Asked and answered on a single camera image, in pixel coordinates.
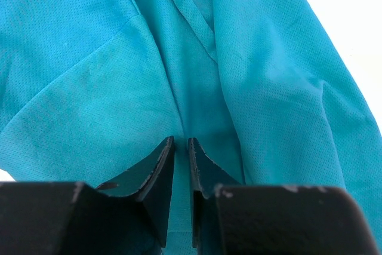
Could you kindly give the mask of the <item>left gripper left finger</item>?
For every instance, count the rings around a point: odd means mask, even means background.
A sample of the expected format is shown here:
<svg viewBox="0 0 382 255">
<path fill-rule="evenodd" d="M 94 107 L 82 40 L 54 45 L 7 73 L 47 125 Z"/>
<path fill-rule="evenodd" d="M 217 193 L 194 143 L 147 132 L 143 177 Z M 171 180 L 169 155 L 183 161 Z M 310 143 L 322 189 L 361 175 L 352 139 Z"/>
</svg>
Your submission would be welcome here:
<svg viewBox="0 0 382 255">
<path fill-rule="evenodd" d="M 161 254 L 167 243 L 174 138 L 93 188 L 1 183 L 2 254 Z"/>
</svg>

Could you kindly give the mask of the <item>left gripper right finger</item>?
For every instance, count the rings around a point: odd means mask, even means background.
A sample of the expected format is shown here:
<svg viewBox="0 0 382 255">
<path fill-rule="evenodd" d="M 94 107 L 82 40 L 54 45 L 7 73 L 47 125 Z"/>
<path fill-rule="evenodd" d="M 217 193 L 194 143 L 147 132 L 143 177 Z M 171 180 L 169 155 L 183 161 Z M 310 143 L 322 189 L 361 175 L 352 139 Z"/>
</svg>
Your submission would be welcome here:
<svg viewBox="0 0 382 255">
<path fill-rule="evenodd" d="M 378 254 L 355 200 L 333 186 L 242 185 L 189 139 L 198 254 Z"/>
</svg>

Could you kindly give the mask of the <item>teal t-shirt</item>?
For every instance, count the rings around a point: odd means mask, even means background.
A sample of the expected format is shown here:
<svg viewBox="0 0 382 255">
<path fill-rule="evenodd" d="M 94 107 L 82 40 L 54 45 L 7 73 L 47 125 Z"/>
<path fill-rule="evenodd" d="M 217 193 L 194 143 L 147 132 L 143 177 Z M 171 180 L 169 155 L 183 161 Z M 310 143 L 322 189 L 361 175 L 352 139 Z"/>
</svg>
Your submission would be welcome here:
<svg viewBox="0 0 382 255">
<path fill-rule="evenodd" d="M 194 254 L 187 141 L 248 185 L 351 194 L 381 242 L 381 134 L 306 0 L 1 0 L 1 168 L 90 185 L 176 140 L 165 254 Z"/>
</svg>

